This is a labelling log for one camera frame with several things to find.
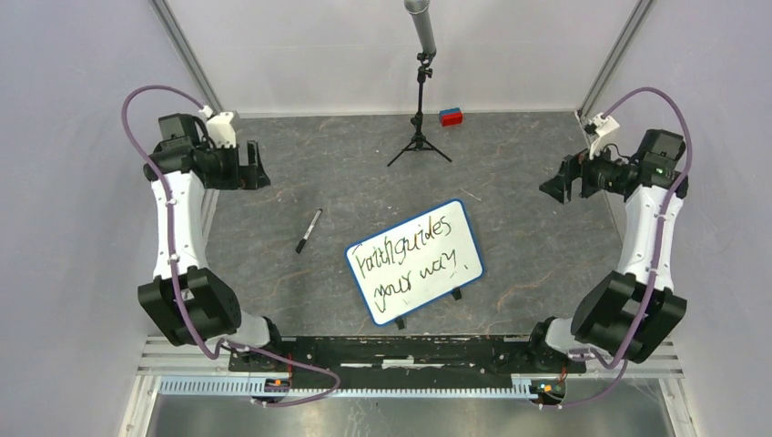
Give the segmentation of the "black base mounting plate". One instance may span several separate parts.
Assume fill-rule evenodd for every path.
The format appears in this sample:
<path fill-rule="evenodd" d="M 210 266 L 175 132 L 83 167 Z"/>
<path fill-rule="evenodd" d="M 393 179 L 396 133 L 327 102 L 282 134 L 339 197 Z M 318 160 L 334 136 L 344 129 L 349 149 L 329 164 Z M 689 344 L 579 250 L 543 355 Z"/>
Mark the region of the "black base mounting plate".
<path fill-rule="evenodd" d="M 340 377 L 343 390 L 504 389 L 514 374 L 550 378 L 583 374 L 584 364 L 534 346 L 524 336 L 297 336 L 269 351 L 291 364 L 255 352 L 233 352 L 234 372 L 287 373 L 294 389 L 323 389 Z"/>

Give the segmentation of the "red and blue eraser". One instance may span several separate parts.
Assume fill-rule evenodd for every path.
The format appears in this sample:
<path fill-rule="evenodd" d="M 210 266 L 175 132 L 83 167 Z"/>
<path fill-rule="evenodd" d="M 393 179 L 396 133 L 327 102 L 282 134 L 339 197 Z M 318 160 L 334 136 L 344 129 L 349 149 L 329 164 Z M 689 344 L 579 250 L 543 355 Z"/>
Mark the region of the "red and blue eraser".
<path fill-rule="evenodd" d="M 438 117 L 442 127 L 460 125 L 463 122 L 463 112 L 459 107 L 441 110 Z"/>

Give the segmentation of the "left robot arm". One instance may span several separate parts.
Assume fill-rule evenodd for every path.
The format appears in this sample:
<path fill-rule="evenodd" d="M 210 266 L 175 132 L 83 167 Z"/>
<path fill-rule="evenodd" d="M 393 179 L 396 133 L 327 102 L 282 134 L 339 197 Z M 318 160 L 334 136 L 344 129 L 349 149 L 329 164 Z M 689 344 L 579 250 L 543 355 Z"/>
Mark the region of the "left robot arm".
<path fill-rule="evenodd" d="M 246 351 L 264 371 L 286 359 L 277 326 L 242 310 L 235 291 L 206 258 L 204 197 L 210 190 L 257 190 L 270 180 L 258 144 L 239 161 L 233 111 L 200 117 L 176 113 L 158 121 L 161 141 L 143 172 L 157 206 L 158 249 L 152 280 L 137 289 L 141 308 L 174 346 L 222 343 Z"/>

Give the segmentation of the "silver microphone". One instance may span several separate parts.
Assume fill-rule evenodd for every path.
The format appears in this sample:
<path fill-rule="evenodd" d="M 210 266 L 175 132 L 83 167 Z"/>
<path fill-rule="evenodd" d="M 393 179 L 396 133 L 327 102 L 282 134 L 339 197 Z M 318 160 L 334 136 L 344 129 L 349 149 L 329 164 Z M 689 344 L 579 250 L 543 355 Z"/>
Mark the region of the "silver microphone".
<path fill-rule="evenodd" d="M 403 1 L 404 8 L 411 16 L 411 20 L 421 45 L 421 51 L 416 56 L 417 61 L 419 62 L 416 76 L 416 81 L 418 84 L 417 110 L 414 116 L 411 118 L 411 124 L 414 128 L 414 132 L 411 136 L 410 142 L 388 162 L 388 167 L 393 165 L 404 153 L 408 151 L 433 151 L 439 154 L 447 162 L 452 163 L 452 159 L 444 154 L 441 150 L 439 150 L 433 143 L 431 143 L 422 131 L 424 117 L 424 85 L 428 79 L 432 78 L 432 61 L 437 54 L 436 41 L 434 38 L 432 21 L 429 13 L 430 4 L 431 2 L 429 0 Z"/>

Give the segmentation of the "blue-framed whiteboard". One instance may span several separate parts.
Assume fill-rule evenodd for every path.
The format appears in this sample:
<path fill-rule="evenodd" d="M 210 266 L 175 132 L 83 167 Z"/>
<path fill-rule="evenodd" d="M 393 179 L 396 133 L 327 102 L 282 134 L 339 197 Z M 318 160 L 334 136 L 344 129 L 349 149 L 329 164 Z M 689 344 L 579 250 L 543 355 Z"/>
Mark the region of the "blue-framed whiteboard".
<path fill-rule="evenodd" d="M 387 325 L 485 274 L 467 209 L 450 199 L 343 252 L 372 322 Z"/>

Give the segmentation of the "black whiteboard marker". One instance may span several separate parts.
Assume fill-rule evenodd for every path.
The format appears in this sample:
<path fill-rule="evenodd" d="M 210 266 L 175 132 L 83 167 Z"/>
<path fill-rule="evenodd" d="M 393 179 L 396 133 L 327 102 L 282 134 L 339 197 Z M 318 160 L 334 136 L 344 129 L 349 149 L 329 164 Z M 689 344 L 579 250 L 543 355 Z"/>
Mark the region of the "black whiteboard marker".
<path fill-rule="evenodd" d="M 316 225 L 317 225 L 317 223 L 318 223 L 322 213 L 323 213 L 323 209 L 322 208 L 318 208 L 316 210 L 313 218 L 310 221 L 310 224 L 308 225 L 308 227 L 305 230 L 302 238 L 299 240 L 299 242 L 298 242 L 298 244 L 297 244 L 297 246 L 295 248 L 295 252 L 297 254 L 300 254 L 303 251 L 303 249 L 304 249 L 305 245 L 307 244 L 308 239 L 309 239 L 312 231 L 315 229 L 315 227 L 316 227 Z"/>

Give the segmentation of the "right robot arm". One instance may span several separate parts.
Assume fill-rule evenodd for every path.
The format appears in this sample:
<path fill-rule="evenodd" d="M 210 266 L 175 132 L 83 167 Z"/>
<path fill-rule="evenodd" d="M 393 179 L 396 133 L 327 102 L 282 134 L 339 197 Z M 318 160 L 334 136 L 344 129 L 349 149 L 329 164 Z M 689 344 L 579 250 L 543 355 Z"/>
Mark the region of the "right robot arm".
<path fill-rule="evenodd" d="M 535 325 L 525 350 L 528 364 L 549 371 L 564 356 L 585 361 L 607 352 L 613 362 L 642 363 L 686 314 L 687 302 L 674 293 L 670 268 L 675 221 L 688 191 L 677 171 L 686 153 L 684 138 L 649 129 L 629 158 L 609 151 L 592 158 L 583 150 L 564 158 L 556 175 L 539 187 L 565 204 L 572 185 L 581 198 L 604 191 L 623 197 L 625 237 L 620 259 L 577 306 L 569 319 L 550 317 Z"/>

